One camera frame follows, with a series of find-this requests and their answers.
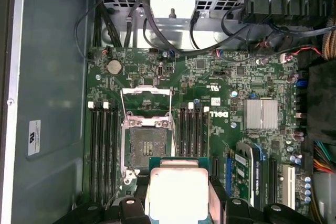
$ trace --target integrated circuit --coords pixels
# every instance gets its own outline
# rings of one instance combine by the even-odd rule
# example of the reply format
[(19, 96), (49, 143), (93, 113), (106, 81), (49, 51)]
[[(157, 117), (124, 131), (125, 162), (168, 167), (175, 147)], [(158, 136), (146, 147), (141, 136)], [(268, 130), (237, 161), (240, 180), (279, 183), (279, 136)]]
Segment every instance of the integrated circuit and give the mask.
[(196, 62), (196, 68), (197, 69), (205, 69), (205, 61), (204, 60), (198, 60)]
[(167, 130), (154, 127), (130, 128), (130, 164), (148, 169), (149, 158), (166, 156)]

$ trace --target wire bundle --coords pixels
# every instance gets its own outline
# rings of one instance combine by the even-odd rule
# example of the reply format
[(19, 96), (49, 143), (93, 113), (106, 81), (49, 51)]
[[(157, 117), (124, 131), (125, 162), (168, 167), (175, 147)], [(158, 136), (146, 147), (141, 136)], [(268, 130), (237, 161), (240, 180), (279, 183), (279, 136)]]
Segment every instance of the wire bundle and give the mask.
[(323, 218), (321, 216), (321, 213), (317, 205), (317, 199), (316, 199), (316, 194), (314, 190), (314, 181), (312, 181), (312, 186), (310, 190), (311, 190), (311, 204), (309, 204), (309, 210), (310, 210), (311, 218), (318, 224), (323, 224)]
[(318, 172), (329, 174), (335, 171), (335, 165), (328, 150), (323, 143), (318, 141), (314, 144), (314, 168)]

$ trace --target red wire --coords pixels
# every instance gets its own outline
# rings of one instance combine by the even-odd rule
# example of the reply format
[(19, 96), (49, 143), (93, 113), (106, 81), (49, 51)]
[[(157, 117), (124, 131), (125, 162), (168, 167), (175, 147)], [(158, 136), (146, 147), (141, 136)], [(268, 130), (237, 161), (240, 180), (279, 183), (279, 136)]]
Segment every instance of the red wire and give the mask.
[(290, 61), (294, 56), (297, 56), (300, 52), (302, 52), (302, 51), (304, 51), (304, 50), (313, 50), (313, 51), (315, 51), (317, 54), (322, 55), (322, 53), (320, 52), (320, 50), (317, 49), (316, 47), (302, 47), (302, 48), (300, 48), (298, 51), (293, 52), (293, 53), (291, 53), (290, 55), (288, 55), (288, 56), (286, 57), (286, 61)]

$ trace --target chip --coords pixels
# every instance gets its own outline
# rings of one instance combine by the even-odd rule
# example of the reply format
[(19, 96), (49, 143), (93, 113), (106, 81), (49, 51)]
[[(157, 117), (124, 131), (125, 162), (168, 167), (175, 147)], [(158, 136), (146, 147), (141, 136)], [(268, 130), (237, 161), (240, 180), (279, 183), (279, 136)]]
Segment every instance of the chip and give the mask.
[(280, 149), (280, 142), (279, 141), (272, 141), (271, 147), (273, 150), (279, 150)]
[(204, 69), (205, 68), (205, 61), (204, 60), (198, 60), (196, 63), (196, 68)]
[(130, 128), (131, 166), (148, 168), (149, 158), (166, 156), (167, 130), (162, 128)]
[(245, 74), (245, 67), (237, 67), (237, 75), (243, 76)]

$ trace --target gray metal panel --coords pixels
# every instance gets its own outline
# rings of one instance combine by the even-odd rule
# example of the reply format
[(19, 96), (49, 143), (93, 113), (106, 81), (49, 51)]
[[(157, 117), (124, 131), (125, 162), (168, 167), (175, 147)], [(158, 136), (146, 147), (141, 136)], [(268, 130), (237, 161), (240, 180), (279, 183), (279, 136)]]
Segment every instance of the gray metal panel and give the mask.
[[(24, 0), (12, 223), (53, 223), (81, 192), (85, 68), (73, 28), (87, 1)], [(40, 152), (28, 156), (31, 120), (41, 120)]]
[(314, 189), (318, 200), (319, 210), (328, 224), (335, 223), (336, 216), (336, 175), (315, 173)]

